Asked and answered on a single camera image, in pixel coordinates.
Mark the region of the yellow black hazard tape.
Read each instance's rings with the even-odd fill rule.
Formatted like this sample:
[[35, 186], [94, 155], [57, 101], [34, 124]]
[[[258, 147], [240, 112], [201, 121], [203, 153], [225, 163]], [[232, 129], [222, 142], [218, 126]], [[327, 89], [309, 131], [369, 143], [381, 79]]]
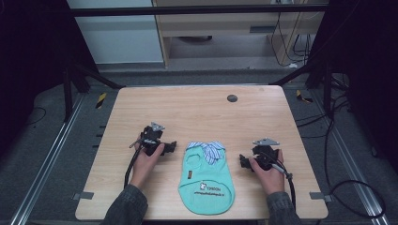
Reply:
[[104, 99], [106, 98], [106, 96], [107, 96], [107, 93], [101, 93], [101, 94], [99, 95], [98, 101], [97, 101], [96, 106], [95, 106], [96, 109], [101, 108], [101, 106], [102, 106], [102, 104], [103, 104]]
[[300, 90], [296, 91], [296, 98], [306, 103], [312, 103], [313, 99], [311, 97], [305, 97]]

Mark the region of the person's left hand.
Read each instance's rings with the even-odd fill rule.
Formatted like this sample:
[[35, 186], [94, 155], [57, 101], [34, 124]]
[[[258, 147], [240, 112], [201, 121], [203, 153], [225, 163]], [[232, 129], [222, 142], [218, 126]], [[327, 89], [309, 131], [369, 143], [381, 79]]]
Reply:
[[153, 169], [155, 168], [161, 153], [163, 152], [164, 144], [161, 143], [151, 156], [146, 154], [146, 150], [140, 151], [132, 167], [132, 176], [130, 184], [143, 189], [145, 181], [148, 179]]

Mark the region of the mint green pet shirt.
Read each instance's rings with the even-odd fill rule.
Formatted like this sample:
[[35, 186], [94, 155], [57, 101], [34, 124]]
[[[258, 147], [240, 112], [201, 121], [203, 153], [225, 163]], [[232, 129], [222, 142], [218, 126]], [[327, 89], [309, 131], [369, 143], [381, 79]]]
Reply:
[[235, 188], [220, 142], [187, 145], [178, 193], [186, 208], [197, 215], [219, 215], [231, 208]]

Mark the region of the light wooden desk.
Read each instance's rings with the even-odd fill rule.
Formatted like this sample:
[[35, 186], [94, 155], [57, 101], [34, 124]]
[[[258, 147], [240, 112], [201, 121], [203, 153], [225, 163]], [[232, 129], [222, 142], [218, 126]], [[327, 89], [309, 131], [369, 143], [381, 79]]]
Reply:
[[[326, 4], [329, 0], [151, 0], [155, 7]], [[290, 52], [300, 35], [317, 33], [324, 13], [266, 12], [231, 14], [158, 15], [160, 36], [166, 40], [176, 37], [205, 37], [218, 35], [266, 35], [279, 64], [293, 60]]]

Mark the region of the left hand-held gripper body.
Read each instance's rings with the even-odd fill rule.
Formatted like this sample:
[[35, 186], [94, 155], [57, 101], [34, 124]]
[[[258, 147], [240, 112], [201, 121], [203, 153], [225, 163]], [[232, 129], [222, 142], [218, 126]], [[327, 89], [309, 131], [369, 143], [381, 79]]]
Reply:
[[134, 147], [136, 143], [139, 143], [140, 147], [145, 149], [146, 154], [151, 156], [161, 143], [163, 130], [164, 126], [152, 122], [149, 126], [144, 128], [140, 133], [140, 137], [130, 145], [130, 148]]

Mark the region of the person's right hand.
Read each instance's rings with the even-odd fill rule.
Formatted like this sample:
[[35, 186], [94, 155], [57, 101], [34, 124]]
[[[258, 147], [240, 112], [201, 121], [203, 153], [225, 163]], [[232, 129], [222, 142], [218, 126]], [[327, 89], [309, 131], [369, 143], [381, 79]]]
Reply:
[[276, 192], [285, 192], [284, 178], [281, 172], [274, 168], [264, 171], [253, 157], [250, 157], [249, 161], [267, 195], [271, 195]]

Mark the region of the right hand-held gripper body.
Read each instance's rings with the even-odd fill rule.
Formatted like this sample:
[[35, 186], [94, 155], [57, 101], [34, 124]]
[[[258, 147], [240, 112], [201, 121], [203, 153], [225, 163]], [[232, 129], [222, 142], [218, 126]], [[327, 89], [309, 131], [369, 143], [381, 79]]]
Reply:
[[257, 164], [264, 171], [269, 171], [272, 165], [277, 163], [279, 154], [279, 150], [273, 149], [272, 145], [279, 145], [280, 143], [269, 138], [264, 138], [254, 141], [253, 144], [253, 153], [256, 155], [255, 160]]

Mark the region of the black curtain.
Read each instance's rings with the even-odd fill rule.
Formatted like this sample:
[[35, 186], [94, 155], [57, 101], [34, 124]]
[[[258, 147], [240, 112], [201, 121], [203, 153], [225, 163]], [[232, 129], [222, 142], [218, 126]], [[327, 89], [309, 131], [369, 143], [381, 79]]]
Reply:
[[313, 51], [348, 76], [354, 112], [398, 173], [398, 0], [329, 0]]
[[63, 82], [65, 66], [50, 34], [78, 64], [97, 69], [76, 20], [54, 14], [64, 9], [67, 0], [0, 0], [0, 158], [25, 126], [35, 97]]

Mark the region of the aluminium floor rail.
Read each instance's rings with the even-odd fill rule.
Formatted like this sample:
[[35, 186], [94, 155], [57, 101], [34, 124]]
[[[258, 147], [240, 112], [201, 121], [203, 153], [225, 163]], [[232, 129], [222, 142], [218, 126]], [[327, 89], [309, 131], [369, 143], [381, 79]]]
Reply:
[[[390, 222], [386, 216], [387, 205], [380, 193], [367, 182], [367, 179], [365, 178], [358, 163], [349, 152], [340, 130], [335, 125], [333, 108], [331, 107], [333, 116], [329, 118], [323, 109], [323, 98], [321, 95], [317, 92], [314, 92], [313, 97], [315, 105], [319, 111], [326, 116], [324, 118], [324, 121], [327, 125], [327, 132], [324, 142], [324, 173], [329, 187], [329, 195], [332, 197], [332, 200], [339, 203], [345, 210], [351, 212], [352, 214], [357, 215], [358, 217], [369, 219], [373, 225], [390, 225]], [[339, 158], [342, 161], [344, 169], [348, 175], [348, 179], [339, 181], [336, 184], [332, 184], [329, 180], [329, 141], [333, 141], [335, 152], [339, 155]], [[355, 210], [347, 202], [344, 202], [342, 197], [339, 197], [336, 194], [336, 191], [343, 186], [351, 186], [353, 189], [355, 189], [360, 199], [360, 203], [364, 208], [363, 212]]]
[[67, 140], [69, 133], [76, 121], [76, 118], [82, 108], [84, 102], [84, 94], [78, 94], [75, 102], [72, 105], [72, 112], [69, 118], [62, 124], [59, 132], [57, 133], [54, 142], [42, 162], [38, 173], [28, 189], [22, 203], [18, 207], [17, 211], [14, 213], [9, 225], [25, 225], [29, 216], [40, 196], [50, 173], [53, 170], [54, 164], [63, 149], [65, 141]]

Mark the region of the grey metal table bracket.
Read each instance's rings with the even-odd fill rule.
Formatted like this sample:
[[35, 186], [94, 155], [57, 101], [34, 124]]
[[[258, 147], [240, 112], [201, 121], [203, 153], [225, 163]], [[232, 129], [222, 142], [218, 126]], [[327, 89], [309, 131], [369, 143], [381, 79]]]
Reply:
[[310, 192], [309, 194], [312, 200], [323, 200], [325, 203], [332, 202], [332, 197], [330, 195], [325, 195], [322, 192]]
[[92, 200], [94, 196], [93, 192], [80, 192], [80, 193], [74, 193], [72, 196], [72, 199], [74, 201], [79, 201], [80, 199], [86, 199], [86, 200]]

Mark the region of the black metal frame stand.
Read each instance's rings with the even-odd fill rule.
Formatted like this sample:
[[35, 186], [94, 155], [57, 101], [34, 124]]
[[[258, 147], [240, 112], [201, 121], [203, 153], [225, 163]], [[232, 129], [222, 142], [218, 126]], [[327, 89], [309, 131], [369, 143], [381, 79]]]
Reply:
[[64, 100], [65, 100], [65, 119], [67, 122], [72, 115], [72, 89], [74, 85], [79, 93], [87, 93], [90, 90], [90, 85], [85, 77], [95, 79], [96, 81], [105, 84], [106, 86], [113, 89], [121, 89], [123, 85], [112, 82], [104, 77], [102, 77], [97, 71], [84, 67], [79, 64], [69, 64], [66, 66], [63, 72], [63, 88], [64, 88]]
[[308, 88], [316, 88], [320, 83], [323, 83], [323, 109], [327, 116], [331, 118], [333, 116], [330, 105], [332, 73], [331, 65], [328, 61], [308, 62], [305, 66], [296, 69], [295, 71], [279, 79], [278, 81], [271, 82], [270, 85], [283, 86], [304, 73], [309, 74], [309, 77], [307, 78], [305, 83]]

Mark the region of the black horizontal frame bar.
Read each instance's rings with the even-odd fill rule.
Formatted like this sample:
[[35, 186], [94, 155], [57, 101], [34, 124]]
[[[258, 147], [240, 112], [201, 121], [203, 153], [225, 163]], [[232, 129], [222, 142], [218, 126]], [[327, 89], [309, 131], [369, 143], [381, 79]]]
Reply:
[[97, 16], [313, 12], [313, 11], [327, 11], [328, 9], [329, 9], [328, 4], [178, 6], [178, 7], [138, 7], [138, 8], [118, 7], [118, 8], [70, 9], [69, 14], [74, 17], [97, 17]]

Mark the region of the white cabinet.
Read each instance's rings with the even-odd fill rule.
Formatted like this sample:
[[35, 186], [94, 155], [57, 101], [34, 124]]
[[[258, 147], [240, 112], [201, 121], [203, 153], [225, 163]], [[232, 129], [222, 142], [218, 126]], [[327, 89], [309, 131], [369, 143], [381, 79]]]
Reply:
[[[71, 9], [152, 7], [151, 0], [67, 0]], [[162, 63], [153, 15], [76, 17], [97, 65]]]

